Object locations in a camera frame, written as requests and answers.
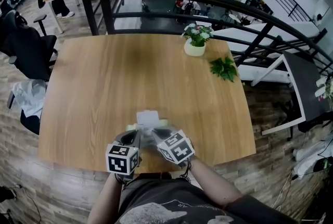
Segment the wooden floor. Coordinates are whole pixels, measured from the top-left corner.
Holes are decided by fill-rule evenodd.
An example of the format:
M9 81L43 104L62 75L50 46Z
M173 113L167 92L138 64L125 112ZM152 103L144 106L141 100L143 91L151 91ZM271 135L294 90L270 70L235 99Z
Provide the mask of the wooden floor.
M60 22L66 27L65 33L58 35L61 43L66 38L90 35L84 10L75 6L74 0L65 0L75 17ZM37 9L36 0L27 0L18 11L33 27L33 19L42 10ZM52 21L47 17L45 26L52 34ZM37 203L41 211L42 223L86 223L89 211L98 196L107 173L62 168L57 164L42 162L38 159L38 136L27 131L19 121L19 112L6 107L9 92L15 82L24 76L12 65L8 58L0 54L0 185L21 184ZM272 206L286 182L294 165L291 151L300 148L304 134L294 130L294 139L287 142L288 130L272 136L261 136L260 130L271 127L283 113L273 108L276 101L290 99L286 86L259 84L255 88L245 86L245 93L255 132L257 154L242 160L216 166L215 170L233 182L242 193L251 194L260 201ZM305 145L325 137L331 126L317 127L308 132ZM322 186L326 171L304 176L292 182L290 192L280 210L291 217L300 219L314 193ZM284 199L288 184L284 188L275 207ZM32 201L23 190L18 190L18 200L0 204L0 211L10 208L13 217L22 223L37 223L39 220Z

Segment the flower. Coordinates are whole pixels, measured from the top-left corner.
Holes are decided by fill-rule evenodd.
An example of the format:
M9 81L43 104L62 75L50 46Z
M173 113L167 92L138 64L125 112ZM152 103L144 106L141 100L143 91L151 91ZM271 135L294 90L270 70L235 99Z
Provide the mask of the flower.
M203 37L204 39L208 39L210 36L209 36L209 34L208 33L206 33L206 32L203 32L202 34L200 34L201 35L201 37Z

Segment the black pants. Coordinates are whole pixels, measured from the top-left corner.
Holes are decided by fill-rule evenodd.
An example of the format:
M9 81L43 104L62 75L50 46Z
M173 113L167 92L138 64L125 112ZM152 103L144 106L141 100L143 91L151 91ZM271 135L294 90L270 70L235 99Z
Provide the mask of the black pants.
M9 200L14 198L15 197L10 189L7 189L6 187L0 187L0 203L2 203L4 200Z
M53 0L51 3L52 3L52 8L54 10L54 13L56 15L61 14L63 17L68 15L69 9L65 5L64 0Z

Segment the white desk frame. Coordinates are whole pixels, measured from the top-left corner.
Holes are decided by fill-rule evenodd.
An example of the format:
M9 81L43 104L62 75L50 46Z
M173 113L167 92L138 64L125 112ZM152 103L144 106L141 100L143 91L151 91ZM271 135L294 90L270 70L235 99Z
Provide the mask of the white desk frame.
M295 79L294 79L294 77L293 77L293 75L291 73L289 64L288 64L288 62L287 62L287 60L286 60L286 58L285 58L284 55L280 55L280 57L278 59L276 59L274 61L274 63L272 63L266 69L266 71L264 73L262 73L254 81L252 81L251 82L251 86L257 85L263 78L265 78L269 73L271 73L274 69L276 69L282 62L286 65L287 71L289 73L290 82L293 85L294 90L296 92L296 97L297 97L297 100L298 100L298 104L300 106L301 117L298 118L298 119L295 119L295 120L293 120L291 122L285 123L283 125L280 125L280 126L268 129L268 130L264 130L264 131L261 132L262 135L267 135L267 134L270 134L270 133L273 133L273 132L276 132L276 131L280 131L280 130L283 130L283 129L295 126L295 125L297 125L299 123L302 123L302 122L306 121L306 119L305 119L305 113L304 113L304 108L303 108L303 104L302 104L302 101L301 101L301 96L300 96L300 93L298 91L298 87L297 87L297 85L295 83Z

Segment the white cloth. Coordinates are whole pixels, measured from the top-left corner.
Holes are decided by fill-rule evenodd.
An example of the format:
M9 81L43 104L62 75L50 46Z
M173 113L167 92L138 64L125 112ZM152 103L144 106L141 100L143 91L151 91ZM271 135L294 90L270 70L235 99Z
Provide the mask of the white cloth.
M302 175L309 173L307 171L312 168L318 160L333 156L332 139L333 134L330 134L325 141L317 142L306 149L294 150L293 155L298 163L293 170L294 173L299 176L299 179L302 179Z
M41 118L46 94L45 81L29 80L15 83L12 92L26 117Z
M183 0L182 1L182 3L181 3L182 10L185 10L185 7L189 2L190 2L189 0ZM193 1L193 9L194 10L201 10L201 7L199 6L199 4L196 1Z

